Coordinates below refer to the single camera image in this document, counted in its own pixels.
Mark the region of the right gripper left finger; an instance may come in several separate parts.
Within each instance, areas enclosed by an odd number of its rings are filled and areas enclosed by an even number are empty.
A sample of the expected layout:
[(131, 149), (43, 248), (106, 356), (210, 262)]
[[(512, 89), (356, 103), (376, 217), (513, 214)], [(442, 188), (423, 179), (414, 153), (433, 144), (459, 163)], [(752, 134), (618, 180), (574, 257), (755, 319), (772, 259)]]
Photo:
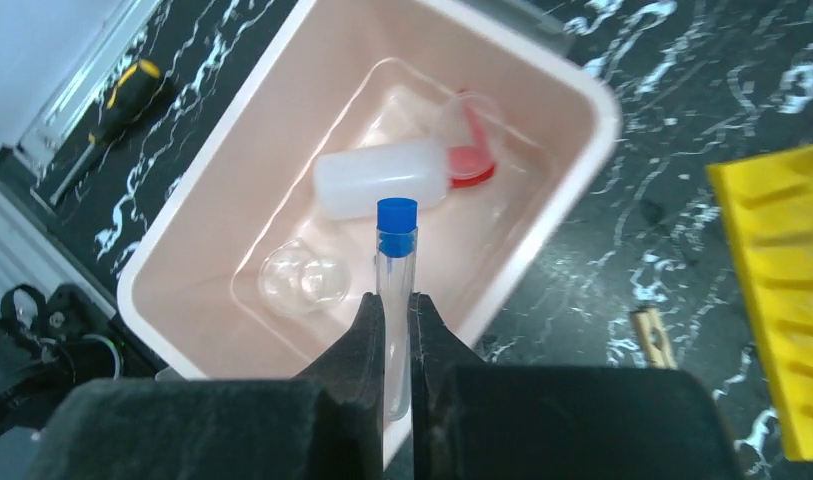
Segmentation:
[(45, 428), (32, 479), (379, 479), (382, 302), (282, 380), (93, 380)]

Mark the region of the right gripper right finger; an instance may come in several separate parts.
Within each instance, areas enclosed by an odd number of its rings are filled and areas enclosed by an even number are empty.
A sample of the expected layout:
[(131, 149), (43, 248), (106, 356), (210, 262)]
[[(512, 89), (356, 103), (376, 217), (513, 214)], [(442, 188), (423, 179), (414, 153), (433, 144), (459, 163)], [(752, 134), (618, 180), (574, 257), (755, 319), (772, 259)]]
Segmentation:
[(409, 302), (418, 479), (737, 479), (700, 382), (682, 370), (497, 365)]

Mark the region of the clear glass beaker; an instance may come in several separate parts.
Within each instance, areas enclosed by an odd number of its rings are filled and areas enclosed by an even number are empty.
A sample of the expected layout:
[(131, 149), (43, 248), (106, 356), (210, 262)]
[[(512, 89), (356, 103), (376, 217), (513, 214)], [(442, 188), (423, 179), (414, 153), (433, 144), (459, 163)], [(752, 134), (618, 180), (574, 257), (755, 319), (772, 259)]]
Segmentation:
[(294, 238), (274, 250), (262, 264), (257, 288), (264, 303), (276, 313), (299, 317), (339, 304), (351, 284), (341, 260), (313, 250)]

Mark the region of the wooden test tube clamp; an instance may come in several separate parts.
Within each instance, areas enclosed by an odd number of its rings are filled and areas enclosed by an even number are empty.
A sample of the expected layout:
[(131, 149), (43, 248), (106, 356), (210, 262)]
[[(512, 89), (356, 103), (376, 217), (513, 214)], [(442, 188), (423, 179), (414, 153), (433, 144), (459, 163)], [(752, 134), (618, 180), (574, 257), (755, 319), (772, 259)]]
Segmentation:
[(631, 314), (631, 320), (647, 365), (676, 370), (677, 361), (659, 310), (655, 307), (638, 309)]

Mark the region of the white plastic bottle red cap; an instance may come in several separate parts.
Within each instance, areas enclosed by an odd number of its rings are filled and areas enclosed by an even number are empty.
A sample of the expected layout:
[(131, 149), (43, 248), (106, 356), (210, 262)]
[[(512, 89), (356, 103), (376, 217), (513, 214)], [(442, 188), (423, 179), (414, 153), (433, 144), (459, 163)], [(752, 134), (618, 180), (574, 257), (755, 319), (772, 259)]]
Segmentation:
[(419, 208), (441, 203), (453, 189), (447, 153), (431, 132), (441, 106), (431, 109), (423, 124), (415, 115), (407, 117), (408, 124), (418, 128), (412, 138), (318, 156), (313, 187), (324, 216), (332, 220), (372, 216), (377, 202), (391, 197), (412, 199)]

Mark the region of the clear plastic funnel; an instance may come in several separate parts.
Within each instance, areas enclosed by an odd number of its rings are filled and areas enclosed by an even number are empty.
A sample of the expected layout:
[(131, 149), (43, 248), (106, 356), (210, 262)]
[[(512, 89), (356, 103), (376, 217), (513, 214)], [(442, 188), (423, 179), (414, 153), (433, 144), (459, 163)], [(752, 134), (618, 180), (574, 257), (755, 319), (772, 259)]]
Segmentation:
[(450, 186), (476, 186), (490, 179), (498, 164), (496, 151), (505, 129), (502, 112), (489, 96), (462, 89), (440, 107), (432, 136), (447, 153)]

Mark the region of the pink plastic bin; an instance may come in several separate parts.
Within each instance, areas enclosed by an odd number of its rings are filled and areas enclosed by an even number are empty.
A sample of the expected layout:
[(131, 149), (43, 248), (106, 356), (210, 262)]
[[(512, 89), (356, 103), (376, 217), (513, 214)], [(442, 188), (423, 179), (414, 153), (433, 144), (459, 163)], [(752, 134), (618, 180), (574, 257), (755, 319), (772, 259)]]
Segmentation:
[(125, 325), (187, 379), (287, 378), (375, 289), (415, 200), (415, 289), (474, 345), (611, 157), (615, 94), (463, 1), (301, 1), (125, 266)]

